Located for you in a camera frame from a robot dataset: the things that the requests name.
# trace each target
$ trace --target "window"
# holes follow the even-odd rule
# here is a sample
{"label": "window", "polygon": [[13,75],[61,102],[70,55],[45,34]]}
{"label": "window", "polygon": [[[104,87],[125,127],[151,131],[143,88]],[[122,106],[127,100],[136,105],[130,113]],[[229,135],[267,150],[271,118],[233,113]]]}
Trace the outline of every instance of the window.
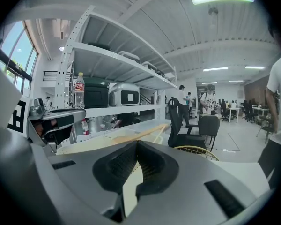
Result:
{"label": "window", "polygon": [[30,94],[32,71],[38,53],[32,44],[24,22],[16,22],[0,50],[0,69],[25,95]]}
{"label": "window", "polygon": [[31,50],[31,42],[26,34],[26,31],[24,31],[14,48],[13,54],[11,55],[11,60],[25,71]]}
{"label": "window", "polygon": [[2,61],[0,61],[0,70],[1,70],[2,72],[5,71],[5,67],[6,67],[6,65],[5,65]]}
{"label": "window", "polygon": [[24,26],[22,22],[16,22],[13,28],[10,30],[8,35],[6,36],[1,50],[7,55],[10,56],[13,46],[15,45],[18,37],[23,32]]}
{"label": "window", "polygon": [[24,81],[24,88],[29,89],[30,88],[30,81],[25,79]]}
{"label": "window", "polygon": [[33,68],[33,65],[35,63],[36,58],[37,58],[37,52],[35,51],[35,49],[33,49],[31,57],[29,59],[28,66],[26,68],[26,73],[29,74],[30,76],[32,76],[32,74],[31,74],[32,68]]}
{"label": "window", "polygon": [[19,76],[17,76],[17,80],[15,83],[15,87],[19,90],[22,91],[22,84],[23,84],[23,79]]}

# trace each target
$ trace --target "gold wire chair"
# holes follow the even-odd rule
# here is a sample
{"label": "gold wire chair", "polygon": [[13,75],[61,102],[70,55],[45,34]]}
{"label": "gold wire chair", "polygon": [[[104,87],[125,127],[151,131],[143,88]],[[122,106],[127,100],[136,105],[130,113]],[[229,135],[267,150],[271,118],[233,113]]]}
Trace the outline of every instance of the gold wire chair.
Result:
{"label": "gold wire chair", "polygon": [[175,147],[175,149],[179,149],[181,151],[186,151],[186,152],[191,152],[194,154],[199,154],[199,155],[201,155],[201,157],[205,157],[210,160],[212,160],[214,158],[216,161],[219,161],[219,158],[215,154],[213,154],[212,152],[210,152],[204,148],[200,148],[200,147],[196,147],[196,146],[179,146],[179,147]]}

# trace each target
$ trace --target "white shelf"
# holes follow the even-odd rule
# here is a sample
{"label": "white shelf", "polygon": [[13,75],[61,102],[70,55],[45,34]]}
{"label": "white shelf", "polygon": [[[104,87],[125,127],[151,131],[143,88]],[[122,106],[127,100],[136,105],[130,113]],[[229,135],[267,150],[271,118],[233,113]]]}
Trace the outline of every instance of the white shelf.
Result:
{"label": "white shelf", "polygon": [[84,43],[68,41],[67,44],[75,52],[75,74],[83,72],[84,77],[133,83],[153,90],[176,88],[176,85],[134,60]]}
{"label": "white shelf", "polygon": [[173,66],[146,40],[118,21],[98,14],[89,7],[88,19],[78,42],[110,45],[115,53],[126,51],[137,55],[141,62],[150,61],[164,73],[174,72]]}
{"label": "white shelf", "polygon": [[135,106],[119,106],[119,107],[102,107],[102,108],[88,108],[86,111],[86,118],[101,117],[107,115],[132,113],[147,111],[161,108],[161,105],[135,105]]}

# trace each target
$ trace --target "person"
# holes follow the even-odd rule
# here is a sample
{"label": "person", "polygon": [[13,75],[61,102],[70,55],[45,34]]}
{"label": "person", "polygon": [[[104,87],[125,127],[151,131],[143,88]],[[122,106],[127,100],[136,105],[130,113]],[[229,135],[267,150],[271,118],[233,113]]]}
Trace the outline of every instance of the person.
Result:
{"label": "person", "polygon": [[177,93],[177,99],[179,101],[179,120],[182,124],[182,120],[183,120],[183,115],[185,118],[185,123],[186,126],[189,125],[189,117],[188,117],[188,105],[186,104],[186,101],[189,100],[188,98],[186,98],[186,95],[184,94],[184,86],[180,85],[179,87],[179,91]]}
{"label": "person", "polygon": [[[272,21],[268,23],[269,32],[281,49],[281,35]],[[274,101],[274,93],[279,89],[279,116]],[[263,149],[258,160],[264,174],[269,179],[270,188],[277,187],[281,178],[281,58],[273,65],[266,86],[266,101],[274,120],[274,133]]]}
{"label": "person", "polygon": [[50,109],[51,109],[51,106],[52,106],[52,102],[50,101],[50,97],[47,96],[47,97],[46,97],[46,104],[45,104],[46,110],[50,110]]}
{"label": "person", "polygon": [[140,122],[138,119],[138,114],[134,112],[118,114],[117,119],[118,121],[113,128],[121,128]]}
{"label": "person", "polygon": [[221,102],[220,106],[221,106],[221,111],[220,111],[220,113],[222,114],[222,112],[223,112],[223,107],[226,107],[226,103],[225,103],[224,99],[222,99],[222,102]]}
{"label": "person", "polygon": [[216,106],[216,99],[213,93],[213,85],[208,84],[207,92],[204,93],[200,99],[200,103],[203,106],[203,113],[211,114],[211,111],[214,111]]}
{"label": "person", "polygon": [[188,99],[186,101],[186,105],[188,105],[188,117],[192,117],[192,99],[191,99],[191,92],[187,93],[186,98]]}

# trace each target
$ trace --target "ceiling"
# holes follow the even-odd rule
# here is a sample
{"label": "ceiling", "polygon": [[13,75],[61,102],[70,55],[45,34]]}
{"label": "ceiling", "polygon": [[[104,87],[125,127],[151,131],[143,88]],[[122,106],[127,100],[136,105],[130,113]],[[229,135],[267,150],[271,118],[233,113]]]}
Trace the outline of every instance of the ceiling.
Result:
{"label": "ceiling", "polygon": [[[258,2],[193,5],[191,0],[23,0],[9,20],[34,23],[40,19],[45,46],[55,59],[67,40],[66,36],[60,39],[60,31],[70,32],[89,5],[95,6],[94,12],[124,24],[148,41],[176,67],[179,80],[195,77],[198,83],[249,81],[260,71],[245,66],[270,68],[281,56]],[[212,10],[217,15],[208,13]],[[154,54],[148,56],[152,63],[156,59]],[[202,71],[218,67],[229,69]]]}

